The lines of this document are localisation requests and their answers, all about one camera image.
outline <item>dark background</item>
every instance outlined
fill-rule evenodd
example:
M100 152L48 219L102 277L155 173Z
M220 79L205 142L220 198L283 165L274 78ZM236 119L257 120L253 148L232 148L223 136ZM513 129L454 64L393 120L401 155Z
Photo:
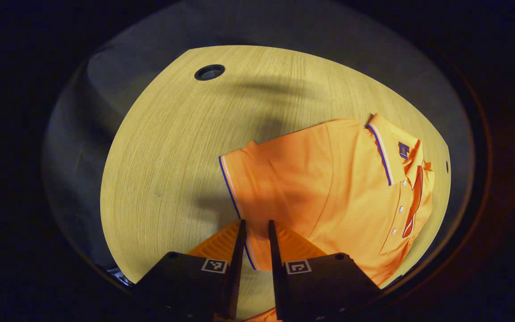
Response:
M0 1L0 320L152 320L59 232L40 147L49 107L80 61L164 5ZM466 247L376 319L515 320L515 2L350 5L458 67L484 108L494 156L484 219Z

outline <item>round table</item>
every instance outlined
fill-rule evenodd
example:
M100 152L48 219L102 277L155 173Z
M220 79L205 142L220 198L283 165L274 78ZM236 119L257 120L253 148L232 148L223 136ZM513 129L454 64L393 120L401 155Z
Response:
M197 80L202 67L223 74ZM367 122L378 112L423 142L435 168L433 211L401 267L427 250L446 212L450 158L435 127L398 94L353 69L272 47L190 49L143 91L110 147L101 220L108 247L137 283L168 251L190 249L237 220L218 156L333 119ZM274 306L270 271L243 261L238 318Z

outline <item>table surface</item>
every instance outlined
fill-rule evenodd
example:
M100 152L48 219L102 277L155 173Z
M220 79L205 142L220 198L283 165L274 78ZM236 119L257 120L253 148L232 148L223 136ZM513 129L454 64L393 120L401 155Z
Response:
M223 75L198 81L200 68ZM237 220L218 156L339 118L378 112L423 142L435 168L433 211L401 267L410 269L438 231L449 198L449 151L435 127L404 98L341 64L272 47L190 49L143 91L110 148L101 220L122 272L137 283L168 251L188 252ZM270 271L243 261L238 318L274 306Z

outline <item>shirt sleeve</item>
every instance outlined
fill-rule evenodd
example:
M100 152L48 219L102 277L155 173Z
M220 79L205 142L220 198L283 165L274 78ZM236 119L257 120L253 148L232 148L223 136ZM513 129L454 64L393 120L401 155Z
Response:
M256 270L271 270L269 220L303 237L311 234L327 201L333 159L327 126L320 124L223 155L224 177L240 218L246 251Z

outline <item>white stripe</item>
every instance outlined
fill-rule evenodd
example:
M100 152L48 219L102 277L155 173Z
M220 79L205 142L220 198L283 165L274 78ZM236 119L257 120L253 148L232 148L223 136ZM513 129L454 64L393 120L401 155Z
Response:
M372 128L375 130L375 133L376 133L376 136L379 137L379 142L380 142L380 149L383 151L383 155L384 155L384 162L386 163L386 167L388 169L388 177L391 178L391 186L395 184L395 181L393 180L393 172L391 171L391 167L389 167L388 165L390 164L390 162L388 161L388 156L387 156L387 151L386 149L384 149L384 141L383 141L383 138L380 136L380 133L379 133L379 130L376 128L376 126L372 123L369 123L370 126L372 126Z
M240 218L241 218L241 219L244 219L244 216L243 216L243 214L241 213L240 202L237 200L236 190L235 190L235 188L233 188L232 178L229 176L228 165L225 163L225 156L224 156L224 155L222 155L222 156L221 156L221 159L222 159L222 165L224 166L224 169L225 169L225 175L226 175L226 177L227 177L227 179L228 179L228 182L227 182L227 183L229 183L229 187L230 187L230 188L231 188L231 190L232 190L232 194L233 194L233 201L236 203L237 212L239 212L239 214L240 214ZM251 255L251 257L253 258L253 260L252 260L253 267L255 267L255 269L259 271L260 269L259 269L259 267L258 267L258 263L256 263L255 255L253 254L252 246L249 244L249 242L247 242L247 239L246 239L245 246L247 246L247 247L248 247L249 255Z
M409 226L406 226L406 228L405 228L405 232L404 232L404 233L402 233L402 235L403 235L403 236L406 234L406 231L407 231L407 230L409 230L409 228L410 228L411 226L413 226L414 216L415 216L415 215L413 215L413 217L410 219Z

